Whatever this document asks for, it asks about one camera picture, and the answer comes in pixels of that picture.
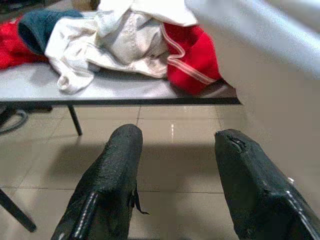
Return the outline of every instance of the red garment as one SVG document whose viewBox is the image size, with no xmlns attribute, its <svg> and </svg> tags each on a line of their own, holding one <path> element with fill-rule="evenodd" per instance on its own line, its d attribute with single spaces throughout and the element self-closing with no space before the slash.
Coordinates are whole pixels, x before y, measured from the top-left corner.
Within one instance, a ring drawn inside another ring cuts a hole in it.
<svg viewBox="0 0 320 240">
<path fill-rule="evenodd" d="M 24 63 L 46 62 L 44 56 L 32 53 L 18 34 L 18 18 L 12 22 L 0 24 L 0 69 Z"/>
<path fill-rule="evenodd" d="M 199 26 L 163 25 L 170 52 L 167 76 L 172 84 L 196 95 L 222 78 L 213 41 Z"/>
</svg>

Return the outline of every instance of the dark teal cloth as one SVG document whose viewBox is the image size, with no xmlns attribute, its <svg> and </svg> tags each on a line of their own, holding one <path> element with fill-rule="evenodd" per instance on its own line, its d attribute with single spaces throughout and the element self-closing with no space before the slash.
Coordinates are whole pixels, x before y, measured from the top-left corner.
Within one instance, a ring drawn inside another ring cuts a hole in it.
<svg viewBox="0 0 320 240">
<path fill-rule="evenodd" d="M 18 33 L 26 46 L 35 54 L 44 55 L 52 31 L 63 17 L 81 18 L 77 10 L 34 10 L 26 13 L 18 24 Z"/>
</svg>

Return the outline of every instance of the tile floor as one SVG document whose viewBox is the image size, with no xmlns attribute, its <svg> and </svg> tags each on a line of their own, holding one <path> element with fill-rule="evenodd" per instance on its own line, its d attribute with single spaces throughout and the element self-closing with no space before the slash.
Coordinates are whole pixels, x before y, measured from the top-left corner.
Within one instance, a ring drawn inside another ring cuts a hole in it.
<svg viewBox="0 0 320 240">
<path fill-rule="evenodd" d="M 29 233 L 0 207 L 1 240 L 47 240 L 84 171 L 111 133 L 126 123 L 143 131 L 138 171 L 143 209 L 133 239 L 236 240 L 214 153 L 214 133 L 242 129 L 241 106 L 77 107 L 78 137 L 65 107 L 31 114 L 0 136 L 0 187 L 37 224 Z"/>
</svg>

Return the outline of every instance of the metal table leg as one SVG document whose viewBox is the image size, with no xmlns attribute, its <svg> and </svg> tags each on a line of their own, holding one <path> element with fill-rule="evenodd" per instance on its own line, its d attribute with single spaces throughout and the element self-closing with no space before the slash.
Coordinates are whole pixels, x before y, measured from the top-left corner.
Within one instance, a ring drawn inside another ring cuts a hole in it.
<svg viewBox="0 0 320 240">
<path fill-rule="evenodd" d="M 80 126 L 76 111 L 74 109 L 74 106 L 73 105 L 68 105 L 68 109 L 70 111 L 70 114 L 71 114 L 75 129 L 76 129 L 78 135 L 81 136 L 82 135 L 82 130 L 81 130 L 81 126 Z"/>
<path fill-rule="evenodd" d="M 19 221 L 29 232 L 36 231 L 37 226 L 25 215 L 20 208 L 0 189 L 0 205 L 4 207 L 15 219 Z"/>
</svg>

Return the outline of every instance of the clothing pile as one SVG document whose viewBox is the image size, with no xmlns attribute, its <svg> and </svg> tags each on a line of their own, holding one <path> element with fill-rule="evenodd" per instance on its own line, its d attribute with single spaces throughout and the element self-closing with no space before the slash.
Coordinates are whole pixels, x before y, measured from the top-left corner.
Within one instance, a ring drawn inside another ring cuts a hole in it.
<svg viewBox="0 0 320 240">
<path fill-rule="evenodd" d="M 101 68 L 167 77 L 191 95 L 221 79 L 213 41 L 184 0 L 101 0 L 90 17 L 37 10 L 17 26 L 33 61 L 46 56 L 68 94 L 87 87 Z"/>
</svg>

